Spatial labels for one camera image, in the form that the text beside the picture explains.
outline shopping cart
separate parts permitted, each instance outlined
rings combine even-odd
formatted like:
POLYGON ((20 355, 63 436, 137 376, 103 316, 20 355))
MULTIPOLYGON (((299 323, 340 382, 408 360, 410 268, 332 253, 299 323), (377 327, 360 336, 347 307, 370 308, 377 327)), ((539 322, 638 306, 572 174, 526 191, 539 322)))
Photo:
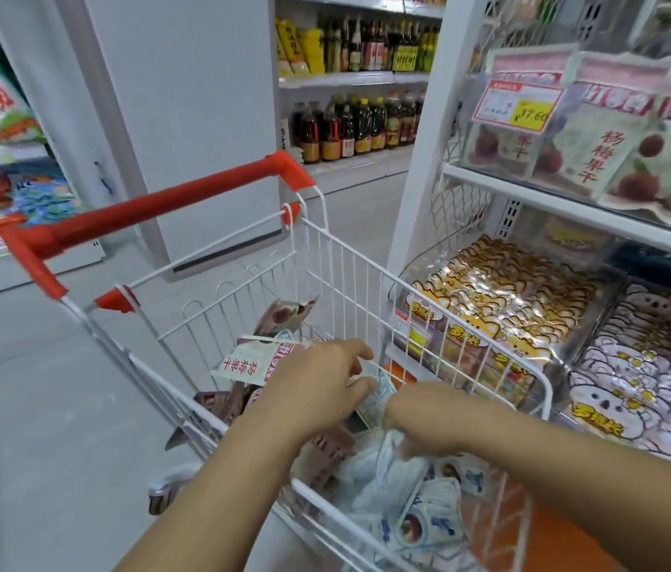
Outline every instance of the shopping cart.
MULTIPOLYGON (((434 361, 437 366, 440 365, 439 357, 417 343, 409 325, 401 325, 401 320, 396 317, 400 310, 397 308, 400 298, 413 293, 413 289, 330 234, 322 192, 302 167, 283 151, 207 178, 83 213, 54 225, 9 230, 4 239, 13 255, 45 294, 58 302, 87 330, 163 418, 185 430, 190 445, 201 460, 205 460, 216 449, 227 430, 226 425, 196 404, 192 393, 185 394, 174 385, 180 377, 173 377, 171 381, 165 379, 148 365, 146 357, 140 359, 127 350, 125 342, 109 336, 93 317, 98 309, 135 313, 140 317, 174 364, 177 374, 193 390, 198 390, 198 384, 204 381, 210 370, 231 353, 239 336, 253 331, 258 318, 276 298, 305 303, 319 295, 319 303, 301 333, 308 338, 360 337, 379 355, 375 361, 366 362, 364 369, 367 373, 377 375, 379 364, 383 362, 384 368, 392 370, 393 382, 401 385, 405 381, 405 373, 394 371, 396 367, 389 365, 390 360, 407 366, 408 370, 412 365, 418 369, 433 368, 429 362, 434 361), (71 299, 68 290, 44 264, 45 260, 74 245, 275 175, 279 175, 295 193, 298 199, 296 202, 286 203, 279 212, 197 249, 130 284, 116 284, 84 307, 71 299), (300 195, 304 188, 315 189, 318 195, 315 200, 321 201, 322 226, 310 220, 307 204, 300 195), (260 265, 250 265, 245 272, 245 280, 239 284, 222 283, 216 289, 216 300, 210 304, 190 301, 185 305, 178 324, 163 330, 156 328, 147 306, 140 305, 137 300, 137 288, 265 223, 282 224, 288 229, 286 249, 277 249, 260 265), (182 345, 187 343, 197 349, 204 365, 202 369, 198 372, 195 369, 188 370, 177 355, 176 339, 182 345), (397 345, 403 345, 403 350, 398 349, 397 345)), ((485 348, 486 355, 506 355, 505 359, 509 363, 502 370, 498 388, 504 381, 509 381, 506 376, 512 365, 520 365, 537 378, 542 384, 544 396, 533 413, 546 419, 552 390, 542 372, 512 353, 505 354, 492 338, 479 334, 449 311, 442 311, 447 318, 445 336, 450 325, 458 325, 465 329, 463 346, 466 342, 475 342, 485 348)), ((426 332, 431 323, 431 319, 426 318, 426 332)), ((454 370, 452 383, 456 386, 464 386, 479 395, 502 399, 498 389, 483 385, 478 375, 471 377, 456 368, 454 370)), ((472 497, 463 502, 464 522, 470 536, 469 548, 476 557, 466 560, 468 564, 463 564, 462 560, 456 560, 455 564, 441 562, 438 558, 442 557, 435 555, 427 555, 425 560, 414 562, 400 558, 297 479, 293 479, 290 487, 283 490, 275 510, 293 522, 294 529, 303 533, 305 539, 312 541, 312 538, 316 538, 356 570, 418 570, 426 569, 426 566, 443 569, 442 564, 457 566, 456 569, 489 572, 520 570, 528 540, 531 500, 524 489, 510 481, 505 473, 493 471, 491 481, 494 489, 492 501, 484 502, 472 497)))

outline bayberry fruit image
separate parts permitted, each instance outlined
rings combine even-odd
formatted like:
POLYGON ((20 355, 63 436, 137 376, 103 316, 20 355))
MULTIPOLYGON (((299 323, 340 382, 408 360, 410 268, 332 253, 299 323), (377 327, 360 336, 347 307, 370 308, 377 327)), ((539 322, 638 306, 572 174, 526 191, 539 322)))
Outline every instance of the bayberry fruit image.
POLYGON ((556 173, 563 166, 563 155, 554 146, 542 149, 537 158, 537 170, 556 173))
POLYGON ((653 158, 664 150, 664 137, 661 134, 651 134, 643 139, 637 152, 643 158, 653 158))
POLYGON ((658 177, 643 172, 628 174, 619 181, 617 189, 620 197, 645 203, 652 201, 659 193, 661 184, 658 177))
POLYGON ((490 158, 497 154, 498 146, 499 138, 497 137, 497 134, 482 126, 478 138, 476 138, 474 152, 479 156, 490 158))

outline hand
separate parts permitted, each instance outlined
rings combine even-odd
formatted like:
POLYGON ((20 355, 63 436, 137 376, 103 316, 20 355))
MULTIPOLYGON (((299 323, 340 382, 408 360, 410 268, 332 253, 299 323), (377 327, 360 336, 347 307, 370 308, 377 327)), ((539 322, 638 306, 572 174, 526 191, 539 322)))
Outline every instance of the hand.
POLYGON ((361 377, 347 385, 350 376, 362 372, 357 357, 372 359, 373 352, 356 338, 294 349, 280 360, 262 395, 244 415, 263 416, 265 423, 274 423, 281 437, 300 448, 314 435, 349 417, 378 389, 373 377, 361 377))
POLYGON ((405 459, 453 455, 466 451, 466 431, 476 429, 471 413, 491 404, 443 381, 407 384, 389 398, 384 429, 405 434, 399 448, 405 459))

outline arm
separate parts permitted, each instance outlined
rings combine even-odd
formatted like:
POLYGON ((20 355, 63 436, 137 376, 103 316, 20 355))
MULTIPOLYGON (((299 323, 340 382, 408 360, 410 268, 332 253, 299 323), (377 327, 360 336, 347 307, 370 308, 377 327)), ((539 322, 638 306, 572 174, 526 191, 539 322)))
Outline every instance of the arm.
POLYGON ((569 516, 629 570, 671 570, 671 462, 468 396, 404 386, 388 403, 404 452, 472 452, 569 516))
POLYGON ((350 339, 285 357, 262 396, 115 572, 242 570, 301 446, 346 419, 375 389, 371 378, 347 386, 361 372, 358 356, 373 354, 350 339))

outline red cart handle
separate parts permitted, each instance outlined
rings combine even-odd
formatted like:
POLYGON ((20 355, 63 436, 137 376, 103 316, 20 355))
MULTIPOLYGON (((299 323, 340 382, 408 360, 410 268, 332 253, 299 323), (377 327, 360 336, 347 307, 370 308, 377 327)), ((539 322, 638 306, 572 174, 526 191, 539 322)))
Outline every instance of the red cart handle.
POLYGON ((292 191, 313 187, 316 183, 303 168, 283 150, 262 160, 217 172, 196 181, 179 184, 157 193, 150 193, 89 211, 53 225, 35 225, 27 229, 12 226, 2 233, 7 248, 26 269, 37 285, 52 299, 59 300, 68 293, 46 267, 44 261, 83 242, 109 235, 117 230, 188 205, 216 197, 262 178, 279 175, 292 191))

